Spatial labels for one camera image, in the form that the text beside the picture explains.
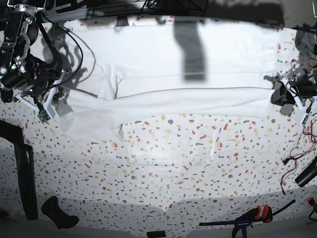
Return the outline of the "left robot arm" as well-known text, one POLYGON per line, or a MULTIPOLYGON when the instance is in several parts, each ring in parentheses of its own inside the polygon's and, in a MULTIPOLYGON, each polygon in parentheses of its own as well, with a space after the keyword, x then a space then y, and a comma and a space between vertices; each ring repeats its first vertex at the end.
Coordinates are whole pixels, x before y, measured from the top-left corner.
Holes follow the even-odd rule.
POLYGON ((298 59, 290 69, 275 78, 277 89, 270 102, 277 106, 295 106, 295 120, 308 125, 317 109, 317 26, 302 27, 297 31, 295 49, 298 59))

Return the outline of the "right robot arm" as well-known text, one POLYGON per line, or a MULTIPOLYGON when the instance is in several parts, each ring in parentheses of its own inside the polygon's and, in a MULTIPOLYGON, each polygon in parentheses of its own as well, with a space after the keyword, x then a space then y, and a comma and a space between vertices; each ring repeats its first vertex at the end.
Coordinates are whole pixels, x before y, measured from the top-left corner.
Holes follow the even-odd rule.
POLYGON ((45 10, 54 7, 53 0, 9 0, 4 40, 0 47, 0 98, 4 103, 21 101, 31 107, 41 122, 54 118, 51 106, 60 97, 59 87, 71 68, 62 66, 59 51, 49 39, 42 23, 45 10), (45 62, 30 53, 30 47, 41 33, 53 59, 45 62))

